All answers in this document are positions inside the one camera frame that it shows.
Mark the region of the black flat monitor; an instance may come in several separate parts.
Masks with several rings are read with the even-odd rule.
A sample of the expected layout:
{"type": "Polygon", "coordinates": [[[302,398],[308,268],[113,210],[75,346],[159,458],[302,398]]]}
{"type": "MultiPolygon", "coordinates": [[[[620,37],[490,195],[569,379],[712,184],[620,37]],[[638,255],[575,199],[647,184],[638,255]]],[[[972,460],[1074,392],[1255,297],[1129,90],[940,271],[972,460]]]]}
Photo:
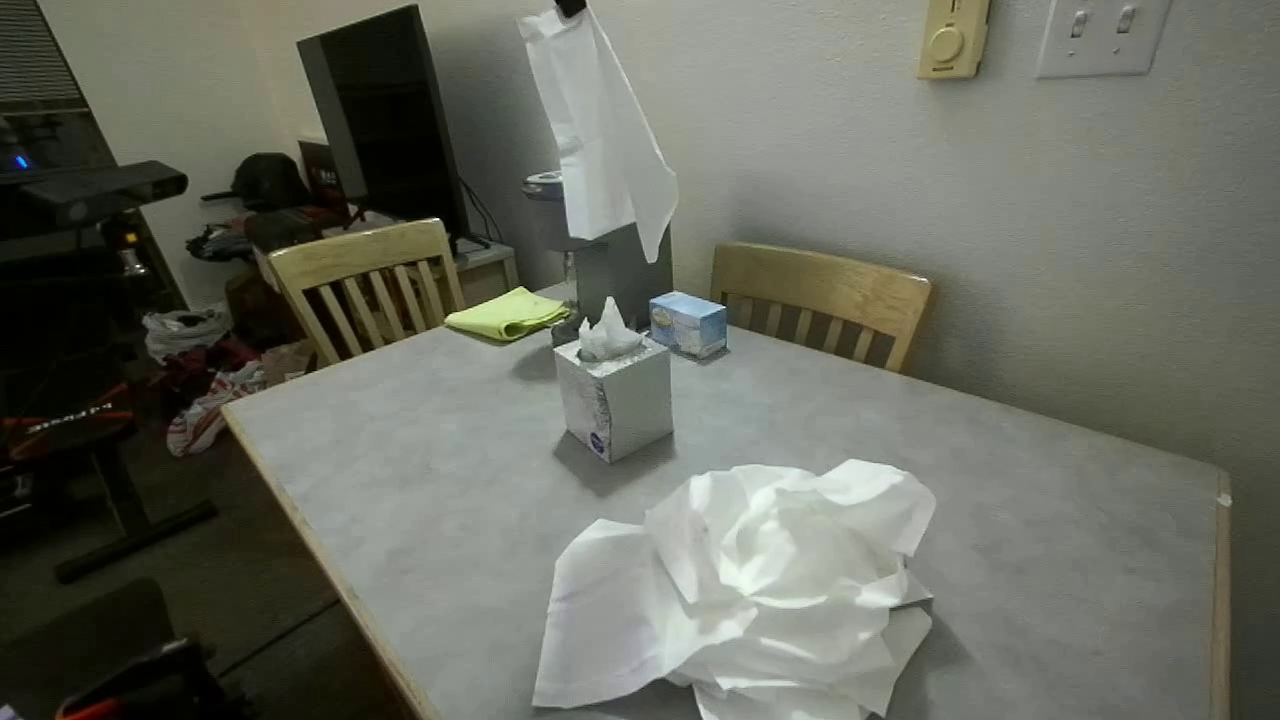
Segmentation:
{"type": "Polygon", "coordinates": [[[434,63],[414,6],[295,43],[345,199],[466,232],[434,63]]]}

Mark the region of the grey cube tissue box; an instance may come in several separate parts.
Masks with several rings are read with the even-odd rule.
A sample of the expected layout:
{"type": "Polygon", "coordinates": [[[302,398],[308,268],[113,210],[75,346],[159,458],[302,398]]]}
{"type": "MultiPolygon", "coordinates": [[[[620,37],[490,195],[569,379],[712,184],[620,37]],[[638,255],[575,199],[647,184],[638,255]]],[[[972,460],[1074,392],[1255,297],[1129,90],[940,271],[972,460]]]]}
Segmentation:
{"type": "Polygon", "coordinates": [[[624,460],[671,433],[671,355],[629,327],[614,299],[554,348],[565,428],[598,460],[624,460]]]}

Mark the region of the wooden slatted chair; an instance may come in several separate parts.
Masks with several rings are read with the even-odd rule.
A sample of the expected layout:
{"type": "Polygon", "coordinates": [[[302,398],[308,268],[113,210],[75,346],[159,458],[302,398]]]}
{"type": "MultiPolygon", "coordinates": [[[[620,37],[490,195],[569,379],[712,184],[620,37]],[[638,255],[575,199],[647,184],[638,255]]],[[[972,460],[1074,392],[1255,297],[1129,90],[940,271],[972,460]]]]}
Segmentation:
{"type": "Polygon", "coordinates": [[[268,268],[325,363],[439,327],[463,305],[439,219],[400,219],[275,249],[268,268]]]}

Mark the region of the pile of white tissues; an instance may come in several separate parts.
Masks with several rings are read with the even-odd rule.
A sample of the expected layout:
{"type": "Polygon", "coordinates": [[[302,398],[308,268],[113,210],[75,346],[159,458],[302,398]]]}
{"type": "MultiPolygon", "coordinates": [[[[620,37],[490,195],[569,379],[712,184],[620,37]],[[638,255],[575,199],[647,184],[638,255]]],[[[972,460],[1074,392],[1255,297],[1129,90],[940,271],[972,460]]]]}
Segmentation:
{"type": "Polygon", "coordinates": [[[558,557],[537,707],[682,683],[699,720],[875,720],[930,631],[911,577],[936,498],[911,471],[734,463],[558,557]]]}

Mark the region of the small blue cardboard box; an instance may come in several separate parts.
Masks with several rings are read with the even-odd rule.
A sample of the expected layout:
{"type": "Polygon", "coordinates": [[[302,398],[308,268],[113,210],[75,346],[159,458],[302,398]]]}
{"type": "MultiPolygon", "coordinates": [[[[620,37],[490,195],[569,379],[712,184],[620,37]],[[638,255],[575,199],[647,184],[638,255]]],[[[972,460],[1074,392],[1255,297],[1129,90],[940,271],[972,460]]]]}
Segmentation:
{"type": "Polygon", "coordinates": [[[720,355],[728,348],[728,313],[716,299],[663,292],[647,305],[650,340],[680,355],[720,355]]]}

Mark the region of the white light switch plate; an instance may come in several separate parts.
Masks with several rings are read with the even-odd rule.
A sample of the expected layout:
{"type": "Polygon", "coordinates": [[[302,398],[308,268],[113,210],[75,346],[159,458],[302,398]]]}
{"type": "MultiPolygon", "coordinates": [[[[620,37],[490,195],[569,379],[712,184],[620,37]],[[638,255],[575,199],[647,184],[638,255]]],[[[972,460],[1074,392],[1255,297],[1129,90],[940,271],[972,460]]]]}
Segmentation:
{"type": "Polygon", "coordinates": [[[1051,0],[1039,80],[1149,77],[1173,0],[1051,0]]]}

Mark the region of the lime green folded cloth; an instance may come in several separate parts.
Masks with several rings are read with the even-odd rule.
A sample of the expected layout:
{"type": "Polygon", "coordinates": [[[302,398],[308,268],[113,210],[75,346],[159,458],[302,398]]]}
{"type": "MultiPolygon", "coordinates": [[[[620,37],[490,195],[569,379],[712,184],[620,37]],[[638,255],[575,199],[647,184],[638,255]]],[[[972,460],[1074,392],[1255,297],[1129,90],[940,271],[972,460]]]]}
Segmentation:
{"type": "Polygon", "coordinates": [[[552,299],[526,288],[508,288],[505,297],[450,313],[447,327],[478,340],[511,346],[565,316],[569,316],[565,299],[552,299]]]}

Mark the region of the beige wall thermostat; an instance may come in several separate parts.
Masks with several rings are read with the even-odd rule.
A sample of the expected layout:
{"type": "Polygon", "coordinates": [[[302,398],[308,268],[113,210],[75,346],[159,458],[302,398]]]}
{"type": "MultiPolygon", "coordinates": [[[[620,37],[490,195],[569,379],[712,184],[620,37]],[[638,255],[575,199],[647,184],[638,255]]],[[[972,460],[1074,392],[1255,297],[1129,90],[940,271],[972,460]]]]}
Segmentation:
{"type": "Polygon", "coordinates": [[[919,80],[972,80],[986,47],[993,0],[927,0],[919,37],[919,80]]]}

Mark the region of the wooden chair by wall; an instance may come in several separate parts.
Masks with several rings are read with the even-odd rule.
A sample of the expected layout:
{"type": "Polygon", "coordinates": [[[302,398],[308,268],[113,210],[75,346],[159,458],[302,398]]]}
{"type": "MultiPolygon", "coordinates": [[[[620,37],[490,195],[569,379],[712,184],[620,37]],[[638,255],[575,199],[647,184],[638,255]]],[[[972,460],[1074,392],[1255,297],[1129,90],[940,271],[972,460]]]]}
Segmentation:
{"type": "Polygon", "coordinates": [[[900,374],[930,279],[810,249],[720,244],[712,297],[738,327],[900,374]]]}

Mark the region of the white tissue sheet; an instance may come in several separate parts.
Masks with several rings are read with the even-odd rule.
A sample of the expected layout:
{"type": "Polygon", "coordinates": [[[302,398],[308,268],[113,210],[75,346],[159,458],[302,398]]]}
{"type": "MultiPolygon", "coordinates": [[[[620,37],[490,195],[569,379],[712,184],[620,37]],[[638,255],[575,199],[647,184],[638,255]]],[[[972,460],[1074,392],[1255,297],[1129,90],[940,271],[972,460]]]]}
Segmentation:
{"type": "Polygon", "coordinates": [[[569,232],[603,240],[631,228],[654,265],[680,193],[611,37],[590,10],[565,13],[554,0],[517,28],[552,129],[569,232]]]}

